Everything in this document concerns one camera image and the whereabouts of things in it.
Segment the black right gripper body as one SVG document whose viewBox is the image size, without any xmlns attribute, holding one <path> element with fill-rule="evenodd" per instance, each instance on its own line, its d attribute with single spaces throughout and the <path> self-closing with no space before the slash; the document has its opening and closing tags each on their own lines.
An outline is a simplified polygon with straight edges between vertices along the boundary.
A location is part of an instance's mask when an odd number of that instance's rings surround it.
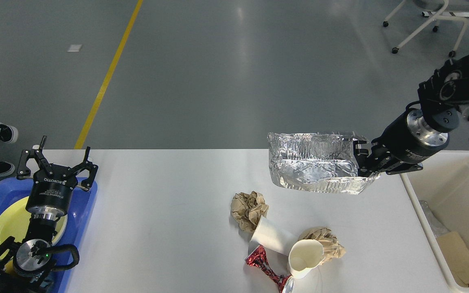
<svg viewBox="0 0 469 293">
<path fill-rule="evenodd" d="M 430 115 L 421 109 L 407 109 L 375 142 L 386 148 L 385 164 L 417 164 L 443 150 L 449 143 L 449 132 L 450 111 Z"/>
</svg>

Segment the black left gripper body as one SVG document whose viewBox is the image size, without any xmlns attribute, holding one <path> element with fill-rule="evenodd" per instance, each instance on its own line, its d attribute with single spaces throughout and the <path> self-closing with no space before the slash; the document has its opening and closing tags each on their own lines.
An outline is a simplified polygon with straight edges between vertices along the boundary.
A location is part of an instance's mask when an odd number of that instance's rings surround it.
<svg viewBox="0 0 469 293">
<path fill-rule="evenodd" d="M 33 175 L 33 186 L 25 209 L 31 214 L 54 214 L 56 217 L 68 213 L 73 190 L 78 185 L 76 176 L 54 175 L 47 171 L 37 171 Z"/>
</svg>

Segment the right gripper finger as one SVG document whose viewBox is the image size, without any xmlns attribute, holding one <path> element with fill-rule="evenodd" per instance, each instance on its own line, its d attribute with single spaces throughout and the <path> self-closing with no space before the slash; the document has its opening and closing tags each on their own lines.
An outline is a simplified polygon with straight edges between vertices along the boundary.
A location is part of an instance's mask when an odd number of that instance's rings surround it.
<svg viewBox="0 0 469 293">
<path fill-rule="evenodd" d="M 360 177 L 371 177 L 385 171 L 386 148 L 383 145 L 367 140 L 354 140 L 353 152 Z"/>
<path fill-rule="evenodd" d="M 412 171 L 420 171 L 423 169 L 422 163 L 410 164 L 406 162 L 389 162 L 378 168 L 375 172 L 386 173 L 387 175 L 404 174 Z"/>
</svg>

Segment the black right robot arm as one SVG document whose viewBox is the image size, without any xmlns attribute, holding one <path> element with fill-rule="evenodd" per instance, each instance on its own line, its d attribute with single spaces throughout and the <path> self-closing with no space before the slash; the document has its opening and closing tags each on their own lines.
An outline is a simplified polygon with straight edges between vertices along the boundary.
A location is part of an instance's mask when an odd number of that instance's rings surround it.
<svg viewBox="0 0 469 293">
<path fill-rule="evenodd" d="M 420 108 L 409 103 L 381 136 L 371 141 L 354 143 L 358 175 L 402 174 L 420 171 L 422 162 L 445 149 L 449 133 L 458 128 L 459 114 L 469 122 L 469 55 L 450 58 L 443 67 L 419 84 Z"/>
</svg>

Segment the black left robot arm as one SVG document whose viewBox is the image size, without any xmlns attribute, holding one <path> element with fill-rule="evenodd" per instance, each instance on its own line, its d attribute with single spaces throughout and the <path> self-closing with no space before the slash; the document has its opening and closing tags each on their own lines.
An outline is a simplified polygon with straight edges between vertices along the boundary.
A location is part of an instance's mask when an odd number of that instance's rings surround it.
<svg viewBox="0 0 469 293">
<path fill-rule="evenodd" d="M 7 237 L 0 244 L 0 293 L 46 293 L 47 277 L 67 271 L 79 263 L 76 245 L 54 245 L 57 222 L 68 214 L 73 191 L 90 191 L 98 166 L 90 159 L 88 146 L 81 163 L 74 167 L 47 161 L 43 136 L 37 149 L 21 152 L 16 178 L 32 179 L 25 210 L 30 213 L 28 228 L 21 241 Z"/>
</svg>

